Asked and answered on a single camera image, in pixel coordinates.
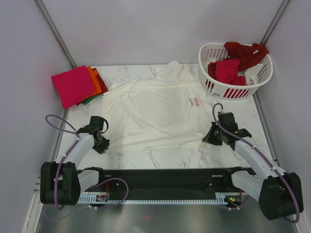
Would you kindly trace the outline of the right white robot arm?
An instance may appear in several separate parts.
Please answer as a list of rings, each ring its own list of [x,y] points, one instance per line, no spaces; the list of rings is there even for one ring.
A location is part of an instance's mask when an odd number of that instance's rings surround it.
[[[228,191],[239,188],[255,199],[268,220],[287,219],[298,223],[304,210],[300,177],[288,173],[267,158],[256,145],[251,133],[240,129],[231,112],[212,114],[214,121],[203,142],[221,146],[226,144],[239,154],[255,172],[255,176],[242,168],[235,168],[223,178],[223,187]]]

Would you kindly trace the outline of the white t shirt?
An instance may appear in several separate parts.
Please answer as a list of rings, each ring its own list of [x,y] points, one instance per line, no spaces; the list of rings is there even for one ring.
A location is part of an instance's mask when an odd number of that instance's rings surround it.
[[[110,150],[197,144],[210,129],[212,109],[201,83],[177,61],[152,80],[114,84],[104,93],[102,116]]]

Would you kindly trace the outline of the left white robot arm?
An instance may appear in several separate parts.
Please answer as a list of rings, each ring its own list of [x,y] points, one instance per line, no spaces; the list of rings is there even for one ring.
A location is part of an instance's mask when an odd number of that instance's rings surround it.
[[[92,116],[89,124],[76,130],[56,115],[47,115],[45,120],[53,128],[75,138],[61,156],[41,166],[40,201],[60,210],[65,205],[76,205],[80,194],[90,187],[96,191],[105,189],[107,180],[95,168],[83,171],[78,166],[89,151],[103,154],[109,148],[110,140],[103,136],[109,128],[108,121],[101,116]]]

